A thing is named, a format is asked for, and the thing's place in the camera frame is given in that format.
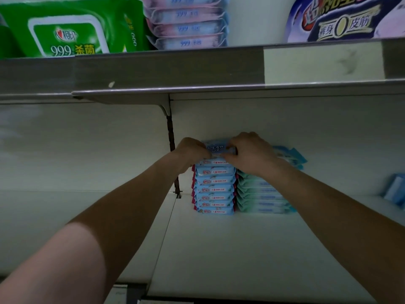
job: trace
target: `left hand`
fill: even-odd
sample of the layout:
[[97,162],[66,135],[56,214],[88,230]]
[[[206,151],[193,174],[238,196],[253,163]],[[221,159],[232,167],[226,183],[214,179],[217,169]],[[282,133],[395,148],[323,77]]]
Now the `left hand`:
[[182,139],[173,153],[179,154],[184,159],[184,167],[182,167],[181,173],[185,173],[193,164],[211,158],[211,153],[205,148],[204,143],[191,137]]

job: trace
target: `gray shelf edge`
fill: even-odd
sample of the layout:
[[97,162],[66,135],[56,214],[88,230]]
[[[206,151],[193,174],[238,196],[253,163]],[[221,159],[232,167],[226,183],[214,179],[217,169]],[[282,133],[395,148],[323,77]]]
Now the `gray shelf edge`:
[[403,84],[404,50],[396,38],[0,60],[0,103],[166,106],[173,93]]

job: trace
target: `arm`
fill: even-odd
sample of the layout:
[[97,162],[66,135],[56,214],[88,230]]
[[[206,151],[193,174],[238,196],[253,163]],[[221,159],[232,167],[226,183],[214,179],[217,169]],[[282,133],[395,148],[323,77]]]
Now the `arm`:
[[185,138],[138,177],[71,220],[0,285],[0,303],[102,303],[142,244],[171,185],[210,158]]
[[379,303],[405,303],[405,227],[291,167],[254,132],[230,143],[238,155],[225,159],[274,186]]

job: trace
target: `upper shelf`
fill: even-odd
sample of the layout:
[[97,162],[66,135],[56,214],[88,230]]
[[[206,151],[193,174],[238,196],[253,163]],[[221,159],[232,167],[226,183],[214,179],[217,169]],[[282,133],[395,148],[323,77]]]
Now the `upper shelf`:
[[[308,87],[335,94],[336,86],[360,87],[359,94],[402,93],[404,50],[400,38],[8,59],[0,61],[0,103],[76,98],[154,104],[167,101],[169,93],[281,89],[277,96],[294,96],[297,88],[307,94]],[[181,95],[178,99],[198,99]]]

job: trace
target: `hand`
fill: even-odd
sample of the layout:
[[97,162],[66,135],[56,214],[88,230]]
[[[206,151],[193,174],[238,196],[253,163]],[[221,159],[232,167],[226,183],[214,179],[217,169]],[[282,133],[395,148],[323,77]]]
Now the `hand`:
[[241,132],[229,141],[230,147],[236,147],[238,154],[224,153],[227,162],[241,171],[263,178],[269,169],[284,160],[277,158],[273,148],[255,132]]
[[193,164],[211,158],[211,153],[205,148],[204,143],[191,137],[182,139],[173,153],[179,154],[182,161],[184,160],[181,173],[184,173]]

